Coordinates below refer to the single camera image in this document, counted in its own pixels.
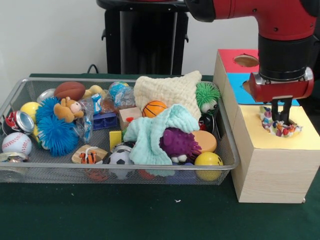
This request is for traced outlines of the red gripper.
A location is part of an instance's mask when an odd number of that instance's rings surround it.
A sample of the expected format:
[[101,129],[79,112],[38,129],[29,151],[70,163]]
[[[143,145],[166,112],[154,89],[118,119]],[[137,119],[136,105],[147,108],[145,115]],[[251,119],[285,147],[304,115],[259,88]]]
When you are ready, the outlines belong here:
[[[299,80],[270,81],[262,78],[258,73],[251,73],[249,80],[250,94],[255,102],[271,102],[271,114],[273,121],[289,123],[292,99],[303,99],[311,95],[314,87],[313,72],[305,72]],[[278,110],[279,100],[283,103],[281,114]]]

